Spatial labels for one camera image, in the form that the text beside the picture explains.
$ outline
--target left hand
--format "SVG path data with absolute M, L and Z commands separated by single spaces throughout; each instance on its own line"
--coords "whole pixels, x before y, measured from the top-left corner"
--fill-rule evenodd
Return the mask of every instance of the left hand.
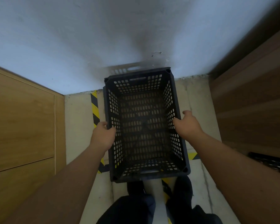
M 109 150 L 115 140 L 115 127 L 107 130 L 107 122 L 99 122 L 96 128 L 93 129 L 90 146 L 93 149 L 98 149 L 99 151 L 105 153 Z

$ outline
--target floor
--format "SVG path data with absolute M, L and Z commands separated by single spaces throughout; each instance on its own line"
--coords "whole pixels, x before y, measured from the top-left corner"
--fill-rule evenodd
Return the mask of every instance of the floor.
M 175 81 L 180 111 L 192 110 L 202 129 L 214 138 L 221 140 L 207 76 L 179 79 Z M 92 91 L 67 95 L 65 98 L 66 152 L 67 163 L 76 158 L 90 143 L 93 125 Z M 105 120 L 102 90 L 97 91 L 100 120 Z M 188 153 L 194 148 L 186 142 Z M 206 213 L 218 215 L 223 223 L 240 223 L 224 196 L 202 164 L 200 159 L 190 160 L 189 178 L 193 186 L 192 206 L 200 205 Z M 145 189 L 156 200 L 153 223 L 168 223 L 161 179 L 144 182 Z M 81 224 L 96 223 L 100 216 L 119 197 L 127 195 L 126 183 L 111 183 L 109 172 L 98 173 L 85 206 Z

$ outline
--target black plastic crate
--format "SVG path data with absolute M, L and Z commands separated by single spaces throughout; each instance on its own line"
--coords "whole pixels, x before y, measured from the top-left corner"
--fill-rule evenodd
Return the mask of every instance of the black plastic crate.
M 116 127 L 111 181 L 190 173 L 185 141 L 172 123 L 180 112 L 170 67 L 109 76 L 103 90 L 107 128 Z

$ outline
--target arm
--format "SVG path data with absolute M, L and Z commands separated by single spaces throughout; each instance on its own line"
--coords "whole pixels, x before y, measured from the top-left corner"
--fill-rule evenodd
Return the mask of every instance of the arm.
M 98 166 L 115 139 L 100 122 L 90 145 L 76 159 L 30 196 L 5 223 L 79 223 Z
M 280 173 L 205 134 L 190 111 L 173 119 L 242 223 L 280 223 Z

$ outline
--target foot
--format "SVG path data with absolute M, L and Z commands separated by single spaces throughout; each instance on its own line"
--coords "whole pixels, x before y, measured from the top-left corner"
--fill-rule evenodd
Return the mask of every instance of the foot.
M 127 182 L 127 192 L 129 195 L 146 194 L 143 181 Z
M 192 184 L 188 176 L 177 177 L 173 195 L 177 200 L 181 200 L 192 208 L 191 201 L 193 196 Z

